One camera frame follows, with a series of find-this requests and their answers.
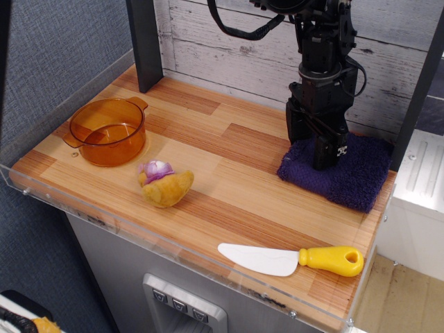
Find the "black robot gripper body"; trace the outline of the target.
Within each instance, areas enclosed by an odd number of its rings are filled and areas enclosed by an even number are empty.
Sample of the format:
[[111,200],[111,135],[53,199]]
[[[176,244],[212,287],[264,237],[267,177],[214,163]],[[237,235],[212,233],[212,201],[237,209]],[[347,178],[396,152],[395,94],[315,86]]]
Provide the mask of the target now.
[[357,68],[338,64],[325,74],[300,68],[302,81],[291,83],[291,97],[306,109],[307,124],[315,134],[348,130],[345,112],[355,99]]

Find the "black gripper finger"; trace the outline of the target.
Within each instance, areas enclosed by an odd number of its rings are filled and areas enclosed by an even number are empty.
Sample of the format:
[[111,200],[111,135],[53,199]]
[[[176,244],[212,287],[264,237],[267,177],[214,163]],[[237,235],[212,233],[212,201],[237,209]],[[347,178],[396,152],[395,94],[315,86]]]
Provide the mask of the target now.
[[347,149],[348,130],[315,134],[313,167],[320,171],[335,166],[339,158],[347,153]]
[[289,141],[311,139],[313,131],[309,128],[306,119],[306,109],[296,99],[289,99],[286,104],[286,122]]

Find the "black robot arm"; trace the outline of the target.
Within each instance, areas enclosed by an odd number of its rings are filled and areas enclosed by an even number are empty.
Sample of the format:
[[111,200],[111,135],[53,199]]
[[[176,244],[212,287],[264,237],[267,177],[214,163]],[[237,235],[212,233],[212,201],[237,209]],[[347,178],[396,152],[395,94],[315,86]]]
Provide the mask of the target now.
[[356,30],[349,1],[254,1],[294,24],[300,82],[289,85],[287,131],[291,143],[315,140],[313,168],[334,166],[346,153],[345,112],[353,105],[359,66],[349,57]]

